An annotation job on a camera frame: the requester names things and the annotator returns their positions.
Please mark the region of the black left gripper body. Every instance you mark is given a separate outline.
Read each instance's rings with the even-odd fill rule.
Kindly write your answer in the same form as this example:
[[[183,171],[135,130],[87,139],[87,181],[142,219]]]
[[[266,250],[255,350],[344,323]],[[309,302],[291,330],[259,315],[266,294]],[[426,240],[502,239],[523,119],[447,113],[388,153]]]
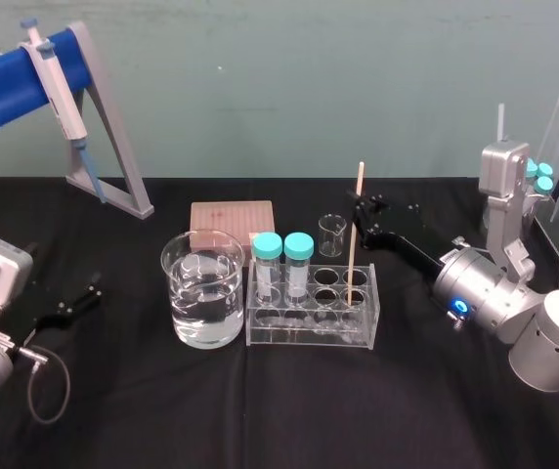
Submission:
[[[60,311],[63,299],[49,292],[25,292],[11,305],[11,337],[26,344],[40,328]]]

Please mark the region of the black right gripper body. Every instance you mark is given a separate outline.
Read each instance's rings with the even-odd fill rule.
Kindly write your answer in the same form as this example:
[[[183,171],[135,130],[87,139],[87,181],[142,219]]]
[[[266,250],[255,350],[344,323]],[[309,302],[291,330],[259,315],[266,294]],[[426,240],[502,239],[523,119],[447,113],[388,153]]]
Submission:
[[[449,241],[411,215],[380,212],[379,244],[362,244],[367,250],[395,252],[408,265],[434,282],[445,266],[441,258],[449,252]]]

